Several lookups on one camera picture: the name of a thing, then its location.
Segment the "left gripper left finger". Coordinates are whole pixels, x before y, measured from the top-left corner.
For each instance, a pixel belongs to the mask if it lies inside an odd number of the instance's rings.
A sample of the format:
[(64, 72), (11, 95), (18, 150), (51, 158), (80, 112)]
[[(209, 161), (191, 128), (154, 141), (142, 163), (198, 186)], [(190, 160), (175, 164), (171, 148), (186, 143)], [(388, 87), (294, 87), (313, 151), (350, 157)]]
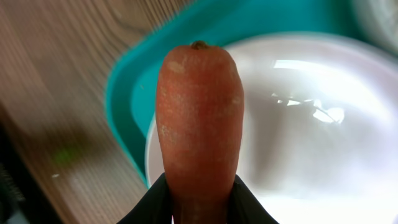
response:
[(172, 199), (161, 174), (138, 204), (117, 224), (171, 224)]

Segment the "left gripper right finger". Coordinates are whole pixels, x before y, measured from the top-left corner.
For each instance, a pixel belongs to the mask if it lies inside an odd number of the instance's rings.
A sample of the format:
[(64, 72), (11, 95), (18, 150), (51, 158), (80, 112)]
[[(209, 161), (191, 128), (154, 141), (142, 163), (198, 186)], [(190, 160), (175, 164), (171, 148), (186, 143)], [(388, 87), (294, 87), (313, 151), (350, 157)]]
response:
[(228, 224), (279, 224), (235, 175), (228, 199)]

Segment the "orange carrot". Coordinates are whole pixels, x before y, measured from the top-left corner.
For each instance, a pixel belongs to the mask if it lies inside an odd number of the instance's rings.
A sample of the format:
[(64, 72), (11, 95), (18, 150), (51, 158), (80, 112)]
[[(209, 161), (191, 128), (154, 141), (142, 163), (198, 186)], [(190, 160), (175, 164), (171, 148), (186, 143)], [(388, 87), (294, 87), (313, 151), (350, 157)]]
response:
[(225, 49), (198, 40), (166, 55), (155, 120), (175, 223), (226, 222), (243, 114), (243, 84)]

